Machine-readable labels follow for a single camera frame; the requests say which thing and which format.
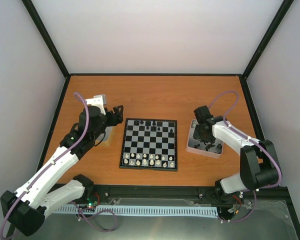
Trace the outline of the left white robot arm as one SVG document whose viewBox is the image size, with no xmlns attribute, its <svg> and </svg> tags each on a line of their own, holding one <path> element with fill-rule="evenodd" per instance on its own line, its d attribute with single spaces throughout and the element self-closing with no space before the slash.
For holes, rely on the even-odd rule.
<svg viewBox="0 0 300 240">
<path fill-rule="evenodd" d="M 94 183 L 82 174 L 57 190 L 51 191 L 51 188 L 68 169 L 98 145 L 96 140 L 106 132 L 106 128 L 123 122 L 123 114 L 122 105 L 110 111 L 102 105 L 85 106 L 78 122 L 64 136 L 52 157 L 24 185 L 1 195 L 3 222 L 11 223 L 25 236 L 31 236 L 56 209 L 72 200 L 91 200 Z"/>
</svg>

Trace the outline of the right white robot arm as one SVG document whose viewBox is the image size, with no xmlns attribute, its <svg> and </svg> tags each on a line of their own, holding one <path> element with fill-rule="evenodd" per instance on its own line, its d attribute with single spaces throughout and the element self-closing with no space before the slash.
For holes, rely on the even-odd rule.
<svg viewBox="0 0 300 240">
<path fill-rule="evenodd" d="M 225 117 L 213 116 L 204 105 L 194 110 L 197 125 L 193 137 L 205 144 L 220 140 L 233 149 L 240 158 L 239 173 L 215 182 L 214 197 L 224 203 L 234 193 L 274 188 L 282 181 L 274 144 L 259 140 L 234 127 Z"/>
</svg>

